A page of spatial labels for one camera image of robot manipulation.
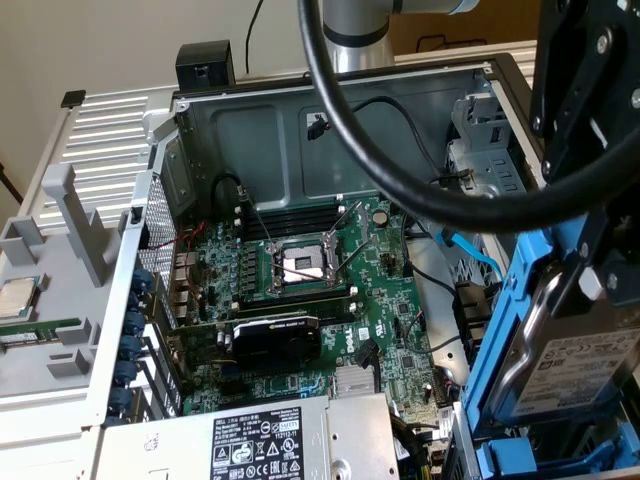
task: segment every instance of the power supply label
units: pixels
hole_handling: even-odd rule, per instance
[[[211,480],[302,480],[302,409],[213,422]]]

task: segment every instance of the capacitor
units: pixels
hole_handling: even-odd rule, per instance
[[[431,398],[431,394],[433,393],[433,387],[430,383],[424,384],[424,402],[429,403],[429,399]]]
[[[216,343],[220,348],[224,347],[224,330],[218,330],[218,335],[216,338]]]
[[[231,325],[227,324],[227,328],[224,332],[224,348],[227,351],[231,348],[231,340],[233,339],[233,330],[231,329]]]

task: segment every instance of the gray plastic bracket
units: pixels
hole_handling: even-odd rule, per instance
[[[69,164],[50,165],[42,179],[42,189],[58,204],[69,229],[69,241],[75,254],[84,263],[93,285],[101,287],[105,281],[107,266],[102,256],[104,235],[102,222],[96,219],[97,212],[87,214],[73,186],[75,172]]]
[[[14,267],[34,265],[32,246],[42,245],[44,239],[32,217],[11,217],[0,235],[0,248]]]
[[[77,345],[89,342],[92,329],[91,322],[85,318],[78,326],[56,328],[56,335],[65,346]]]
[[[47,368],[55,378],[84,375],[89,371],[89,362],[80,349],[73,353],[49,355]]]

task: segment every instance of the motherboard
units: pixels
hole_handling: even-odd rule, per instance
[[[372,195],[236,213],[192,227],[176,259],[169,343],[191,377],[183,414],[369,389],[405,421],[435,423],[402,212]],[[371,349],[379,365],[359,361]]]

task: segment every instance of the hard drive label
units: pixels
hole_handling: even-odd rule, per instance
[[[627,355],[640,330],[551,340],[529,377],[513,415],[591,405]]]

